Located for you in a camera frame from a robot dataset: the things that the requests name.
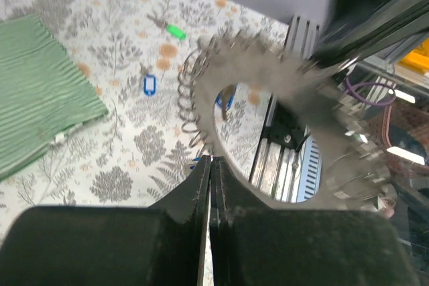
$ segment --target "metal spring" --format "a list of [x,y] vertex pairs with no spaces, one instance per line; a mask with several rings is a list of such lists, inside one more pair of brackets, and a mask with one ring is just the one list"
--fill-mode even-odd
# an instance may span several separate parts
[[200,116],[196,114],[193,104],[195,80],[205,71],[210,58],[209,50],[203,50],[196,58],[193,67],[191,67],[191,58],[199,51],[200,50],[194,50],[186,57],[182,71],[178,74],[179,85],[177,89],[179,95],[177,102],[179,106],[179,117],[183,121],[182,131],[183,133],[194,134],[193,138],[189,141],[189,147],[193,148],[200,142],[203,143],[196,157],[201,157],[205,151],[210,155],[212,154],[212,144],[206,142],[208,133],[199,130],[196,126]]

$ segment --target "gear teeth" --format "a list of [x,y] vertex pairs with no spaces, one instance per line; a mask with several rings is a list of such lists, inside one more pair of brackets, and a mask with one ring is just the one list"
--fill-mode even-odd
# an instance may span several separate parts
[[[274,92],[280,93],[283,89],[280,88],[280,86],[285,86],[286,84],[286,80],[281,78],[280,74],[287,69],[289,71],[291,71],[291,69],[297,71],[300,68],[299,64],[304,66],[307,63],[305,60],[297,60],[295,57],[291,56],[290,53],[285,52],[281,46],[270,42],[262,33],[258,33],[253,37],[249,37],[245,34],[244,31],[240,31],[235,35],[224,34],[211,38],[206,46],[202,46],[202,52],[197,58],[192,72],[194,75],[200,73],[200,77],[195,79],[194,95],[192,96],[192,106],[195,106],[196,114],[199,116],[195,122],[199,129],[199,137],[196,137],[192,143],[196,144],[198,141],[204,141],[204,146],[211,146],[212,152],[215,155],[222,155],[225,151],[217,136],[217,131],[212,119],[212,109],[219,92],[227,85],[230,85],[228,84],[228,80],[231,80],[231,83],[254,81],[261,82],[266,86],[270,84]],[[368,169],[370,171],[368,177],[370,184],[372,181],[375,185],[376,180],[378,180],[377,182],[384,183],[389,177],[389,172],[387,167],[382,162],[378,161],[383,155],[383,151],[370,141],[370,136],[365,130],[367,128],[366,122],[362,121],[361,111],[356,107],[357,101],[349,96],[341,96],[341,92],[334,86],[331,86],[330,83],[326,83],[327,86],[322,85],[320,87],[315,87],[315,82],[317,82],[317,86],[319,86],[321,77],[317,78],[314,76],[318,73],[320,74],[322,71],[309,64],[308,66],[311,71],[305,73],[304,76],[299,73],[290,73],[292,80],[290,78],[288,80],[289,82],[293,84],[294,82],[302,81],[303,85],[298,86],[297,89],[289,86],[288,90],[290,91],[290,95],[288,99],[299,97],[296,95],[298,91],[309,88],[316,90],[320,95],[325,95],[330,102],[333,103],[332,106],[338,102],[336,108],[331,112],[335,113],[337,122],[341,124],[342,129],[344,129],[345,132],[354,131],[355,134],[366,138],[363,140],[353,140],[353,138],[351,138],[350,144],[347,147],[345,147],[344,144],[343,148],[350,150],[351,155],[357,158],[356,161],[362,166],[362,169]],[[235,69],[237,74],[228,74],[232,69]],[[266,81],[269,73],[277,73],[278,78],[280,78],[278,83],[283,84],[276,84],[273,82],[273,78]],[[235,169],[233,165],[230,166],[234,174],[237,175],[240,180],[245,180],[243,176],[239,174],[238,169]],[[332,190],[335,190],[336,187],[338,187],[335,182],[335,173],[332,174],[332,179],[333,182],[330,182],[327,177],[325,177],[324,180],[326,185],[331,185]]]

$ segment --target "blue tag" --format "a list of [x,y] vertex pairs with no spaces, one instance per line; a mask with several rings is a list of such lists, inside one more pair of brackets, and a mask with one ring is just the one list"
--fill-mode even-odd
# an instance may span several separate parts
[[[231,108],[231,106],[233,105],[234,96],[235,95],[231,96],[231,98],[229,99],[228,104],[227,104],[227,110],[229,110]],[[216,98],[216,104],[217,104],[217,106],[219,106],[220,108],[222,108],[222,99],[221,99],[221,94],[220,93],[219,93],[219,95]]]
[[[200,157],[197,157],[195,159],[193,159],[193,161],[200,161]],[[191,166],[190,169],[193,170],[195,168],[195,165]]]
[[143,93],[147,96],[153,96],[156,93],[156,77],[154,75],[146,75],[143,79]]

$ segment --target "patterned table surface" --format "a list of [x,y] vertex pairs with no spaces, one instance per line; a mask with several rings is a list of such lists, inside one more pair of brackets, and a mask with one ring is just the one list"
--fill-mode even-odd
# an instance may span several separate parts
[[[0,240],[23,210],[38,204],[142,207],[168,193],[199,148],[188,147],[191,136],[181,131],[176,104],[177,74],[198,37],[247,29],[281,42],[287,32],[286,25],[229,0],[0,0],[2,20],[28,13],[37,13],[67,47],[110,114],[0,183]],[[180,26],[188,39],[158,29],[148,13]],[[139,85],[140,63],[157,78],[151,97]],[[240,85],[229,120],[214,111],[219,135],[245,175],[268,98]]]

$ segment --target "green towel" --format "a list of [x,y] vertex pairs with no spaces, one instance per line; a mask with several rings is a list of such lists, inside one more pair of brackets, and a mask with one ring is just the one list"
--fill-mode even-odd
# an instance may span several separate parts
[[36,15],[0,23],[0,180],[107,112]]

